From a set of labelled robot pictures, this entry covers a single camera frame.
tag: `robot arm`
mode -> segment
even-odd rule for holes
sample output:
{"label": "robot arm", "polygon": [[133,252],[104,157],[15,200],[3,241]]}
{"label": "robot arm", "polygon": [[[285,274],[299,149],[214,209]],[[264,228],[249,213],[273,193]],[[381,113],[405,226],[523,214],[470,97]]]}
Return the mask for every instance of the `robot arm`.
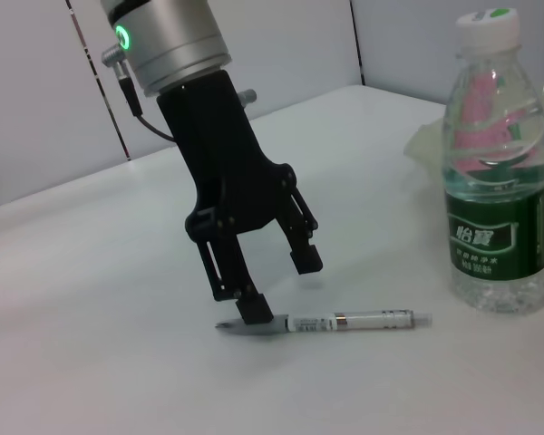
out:
{"label": "robot arm", "polygon": [[[214,298],[237,299],[246,324],[274,316],[250,275],[238,234],[277,220],[299,274],[323,264],[309,238],[318,224],[296,188],[296,174],[262,152],[228,74],[231,61],[207,0],[102,0],[121,50],[103,55],[122,83],[125,58],[157,103],[194,178],[198,200],[186,220]],[[244,95],[250,100],[251,92]],[[131,106],[133,114],[141,106]]]}

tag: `water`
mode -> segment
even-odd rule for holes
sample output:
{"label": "water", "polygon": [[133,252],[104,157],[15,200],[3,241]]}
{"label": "water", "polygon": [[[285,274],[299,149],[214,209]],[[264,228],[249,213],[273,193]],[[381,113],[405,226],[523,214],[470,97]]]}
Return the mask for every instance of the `water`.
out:
{"label": "water", "polygon": [[454,290],[505,313],[544,299],[544,113],[516,54],[469,59],[443,132]]}

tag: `water bottle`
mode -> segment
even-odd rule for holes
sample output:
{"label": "water bottle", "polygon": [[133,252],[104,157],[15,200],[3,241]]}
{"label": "water bottle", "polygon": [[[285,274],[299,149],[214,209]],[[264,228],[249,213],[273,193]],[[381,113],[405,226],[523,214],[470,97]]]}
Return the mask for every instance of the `water bottle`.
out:
{"label": "water bottle", "polygon": [[544,299],[544,112],[518,63],[515,9],[457,29],[467,65],[443,124],[454,290],[481,310],[528,312]]}

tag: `white wall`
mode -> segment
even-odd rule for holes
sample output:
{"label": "white wall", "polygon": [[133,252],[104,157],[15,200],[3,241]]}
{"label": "white wall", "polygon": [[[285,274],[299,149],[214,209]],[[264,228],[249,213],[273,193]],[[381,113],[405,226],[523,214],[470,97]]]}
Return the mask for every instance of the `white wall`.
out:
{"label": "white wall", "polygon": [[0,0],[0,205],[124,161],[64,0]]}
{"label": "white wall", "polygon": [[[456,20],[499,6],[495,0],[354,0],[364,76],[369,86],[446,102],[460,65]],[[520,61],[544,84],[544,0],[509,0],[520,12]]]}
{"label": "white wall", "polygon": [[[116,38],[99,0],[71,0],[127,147],[134,158],[169,147],[146,131],[124,101],[111,70],[100,63]],[[254,118],[296,102],[360,83],[348,0],[210,0],[233,63],[238,91],[253,88]],[[169,132],[154,99],[140,92],[144,116]]]}

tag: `white table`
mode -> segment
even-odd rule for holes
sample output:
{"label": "white table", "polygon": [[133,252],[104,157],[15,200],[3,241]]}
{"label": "white table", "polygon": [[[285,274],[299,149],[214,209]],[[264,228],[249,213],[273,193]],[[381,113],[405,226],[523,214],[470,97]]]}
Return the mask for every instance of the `white table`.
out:
{"label": "white table", "polygon": [[177,150],[0,207],[0,435],[544,434],[544,309],[452,295],[442,193],[403,156],[440,116],[349,87],[255,121],[296,170],[325,269],[298,276],[277,225],[240,238],[277,314],[406,307],[429,330],[218,333],[238,313],[183,229]]}

